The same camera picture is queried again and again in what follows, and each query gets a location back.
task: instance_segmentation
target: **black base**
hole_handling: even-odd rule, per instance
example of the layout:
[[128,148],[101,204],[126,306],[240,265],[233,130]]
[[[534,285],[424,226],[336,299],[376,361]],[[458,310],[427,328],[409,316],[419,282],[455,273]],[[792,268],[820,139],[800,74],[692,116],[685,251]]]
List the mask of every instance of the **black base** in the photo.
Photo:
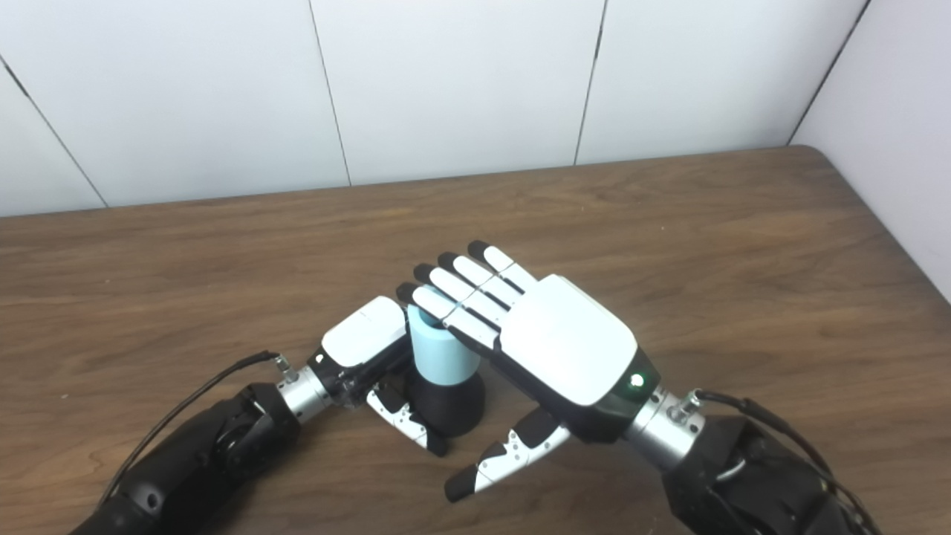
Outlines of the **black base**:
[[468,433],[478,426],[485,411],[485,383],[478,372],[458,385],[434,385],[416,367],[406,376],[406,394],[413,410],[430,429],[447,438]]

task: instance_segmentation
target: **black robotic forearm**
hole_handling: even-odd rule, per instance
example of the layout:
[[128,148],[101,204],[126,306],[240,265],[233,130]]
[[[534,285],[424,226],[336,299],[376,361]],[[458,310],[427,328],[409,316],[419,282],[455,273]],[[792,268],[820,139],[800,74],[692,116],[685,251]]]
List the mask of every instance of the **black robotic forearm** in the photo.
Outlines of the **black robotic forearm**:
[[297,441],[301,425],[272,384],[246,386],[196,414],[123,477],[72,535],[190,535]]

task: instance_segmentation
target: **white robotic hand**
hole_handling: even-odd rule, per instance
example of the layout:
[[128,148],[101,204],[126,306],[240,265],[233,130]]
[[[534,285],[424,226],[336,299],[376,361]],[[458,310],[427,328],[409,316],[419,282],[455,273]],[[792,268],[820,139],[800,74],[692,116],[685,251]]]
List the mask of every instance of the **white robotic hand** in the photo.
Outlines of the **white robotic hand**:
[[[439,267],[415,269],[416,278],[430,286],[404,284],[398,297],[488,358],[551,420],[545,426],[548,440],[538,442],[541,450],[516,453],[519,444],[525,451],[520,423],[507,446],[490,447],[478,465],[450,480],[459,487],[459,478],[468,473],[472,485],[467,488],[475,492],[551,451],[568,432],[585,442],[616,441],[650,399],[659,377],[631,330],[564,277],[536,280],[484,242],[472,242],[469,253],[488,268],[447,252],[439,256]],[[465,492],[451,492],[447,485],[447,495],[455,500]]]

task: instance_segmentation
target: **black fingertip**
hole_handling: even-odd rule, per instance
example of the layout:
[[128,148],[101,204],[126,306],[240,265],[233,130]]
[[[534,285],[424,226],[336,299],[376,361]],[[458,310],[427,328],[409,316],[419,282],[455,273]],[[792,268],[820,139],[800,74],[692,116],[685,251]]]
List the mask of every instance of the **black fingertip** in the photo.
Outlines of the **black fingertip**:
[[451,504],[476,493],[476,476],[478,468],[476,465],[469,465],[455,476],[446,481],[443,490],[446,492],[446,499]]
[[436,266],[432,264],[420,264],[413,268],[413,276],[421,283],[432,284],[429,274],[433,272],[433,269],[436,269]]
[[515,424],[512,431],[525,446],[540,446],[558,430],[558,421],[542,407],[538,407]]
[[416,291],[418,287],[419,285],[413,283],[403,283],[399,285],[397,288],[397,298],[403,303],[413,305],[415,303],[415,301],[413,301],[413,292]]
[[469,256],[485,262],[485,249],[490,248],[491,246],[482,240],[475,240],[469,244]]
[[443,457],[449,452],[449,443],[447,443],[444,438],[436,435],[432,430],[427,430],[426,449],[437,457]]
[[439,264],[440,268],[443,268],[447,271],[452,271],[453,273],[455,273],[456,266],[454,262],[456,261],[456,258],[458,257],[459,255],[455,254],[454,252],[449,252],[447,250],[446,252],[439,255],[439,258],[437,258],[437,264]]

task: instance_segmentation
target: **wooden table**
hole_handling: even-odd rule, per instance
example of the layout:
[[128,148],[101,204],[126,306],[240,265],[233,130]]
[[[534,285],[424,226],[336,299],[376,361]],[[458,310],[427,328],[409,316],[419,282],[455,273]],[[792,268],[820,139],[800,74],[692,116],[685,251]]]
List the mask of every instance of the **wooden table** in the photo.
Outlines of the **wooden table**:
[[[206,378],[262,348],[302,363],[475,238],[600,300],[668,387],[785,416],[887,533],[951,531],[951,307],[806,148],[0,220],[0,531],[68,532]],[[328,410],[210,532],[687,533],[624,444],[569,443],[447,504],[443,481],[532,407],[483,374],[483,424],[446,458]]]

